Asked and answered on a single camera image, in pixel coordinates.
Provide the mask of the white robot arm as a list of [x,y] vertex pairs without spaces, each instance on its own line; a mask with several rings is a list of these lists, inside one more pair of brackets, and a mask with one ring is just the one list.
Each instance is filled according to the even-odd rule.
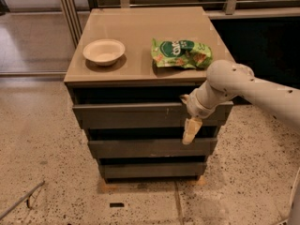
[[300,132],[300,90],[256,78],[252,69],[232,61],[217,60],[206,71],[206,81],[189,95],[181,96],[190,118],[186,120],[183,144],[190,144],[200,130],[203,119],[216,107],[241,97]]

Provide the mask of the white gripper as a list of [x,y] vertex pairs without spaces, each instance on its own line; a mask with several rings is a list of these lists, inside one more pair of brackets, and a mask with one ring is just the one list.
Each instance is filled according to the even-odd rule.
[[189,95],[184,94],[179,98],[184,104],[187,104],[187,112],[192,116],[185,121],[182,139],[182,143],[184,145],[188,145],[193,142],[195,136],[202,127],[203,121],[201,119],[209,117],[216,108],[205,108],[196,97],[196,89],[194,89]]

